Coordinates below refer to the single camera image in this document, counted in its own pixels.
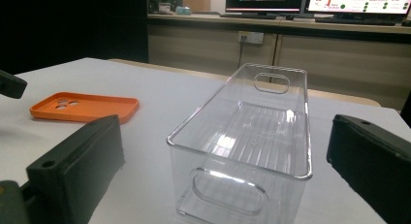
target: desk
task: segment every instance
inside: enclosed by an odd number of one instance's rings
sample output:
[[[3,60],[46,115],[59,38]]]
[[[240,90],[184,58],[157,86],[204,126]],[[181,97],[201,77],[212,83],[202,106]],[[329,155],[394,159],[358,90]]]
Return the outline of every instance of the desk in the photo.
[[[82,59],[18,75],[28,82],[20,100],[0,97],[0,179],[20,185],[25,168],[83,124],[34,119],[29,108],[60,91],[136,97],[141,107],[121,125],[126,164],[96,208],[90,224],[186,223],[174,208],[167,136],[214,93],[222,80],[153,70],[113,61]],[[296,224],[383,220],[326,162],[332,119],[353,115],[411,141],[395,110],[309,96],[314,177],[307,182]]]
[[[313,18],[253,19],[216,15],[148,15],[148,24],[260,31],[309,37],[411,43],[411,28],[395,26],[317,23]]]

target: clear plastic bin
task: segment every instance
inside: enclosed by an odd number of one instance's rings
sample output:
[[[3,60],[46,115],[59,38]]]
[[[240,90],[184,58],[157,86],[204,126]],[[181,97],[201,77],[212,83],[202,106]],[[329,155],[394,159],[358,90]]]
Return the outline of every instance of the clear plastic bin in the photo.
[[[306,71],[245,64],[169,136],[175,204],[208,223],[293,223],[312,177]]]

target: container handle cutout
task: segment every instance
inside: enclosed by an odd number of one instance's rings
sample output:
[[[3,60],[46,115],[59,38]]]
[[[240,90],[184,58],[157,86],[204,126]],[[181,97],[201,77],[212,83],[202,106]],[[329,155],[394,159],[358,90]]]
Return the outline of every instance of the container handle cutout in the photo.
[[[193,192],[201,200],[210,204],[248,216],[258,215],[268,206],[269,197],[266,190],[258,184],[204,168],[193,170],[190,176]],[[231,196],[221,196],[223,193],[230,192],[225,191],[228,187],[231,188],[230,191],[242,191],[237,196],[247,194],[247,199],[241,200],[249,202],[249,206],[244,202],[236,202]]]
[[[284,94],[290,87],[290,80],[282,75],[260,73],[254,78],[254,87],[259,91]]]

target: cabinet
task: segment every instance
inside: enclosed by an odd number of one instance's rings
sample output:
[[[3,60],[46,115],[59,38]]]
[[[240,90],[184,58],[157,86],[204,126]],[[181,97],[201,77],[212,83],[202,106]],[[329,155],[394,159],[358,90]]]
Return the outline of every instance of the cabinet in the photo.
[[[182,5],[189,7],[191,12],[209,11],[210,9],[209,0],[182,0]]]
[[[364,97],[398,111],[411,89],[409,28],[202,16],[158,16],[167,25],[149,24],[149,62],[225,76],[239,61],[303,69],[310,89]],[[264,32],[263,44],[241,50],[238,31],[244,30]],[[371,41],[368,35],[387,38]]]

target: wooden cabinet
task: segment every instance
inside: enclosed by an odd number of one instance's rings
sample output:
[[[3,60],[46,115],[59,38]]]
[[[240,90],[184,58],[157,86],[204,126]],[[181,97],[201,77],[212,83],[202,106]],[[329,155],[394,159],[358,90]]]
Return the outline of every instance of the wooden cabinet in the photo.
[[[189,7],[191,12],[209,11],[209,0],[182,0],[184,7]]]

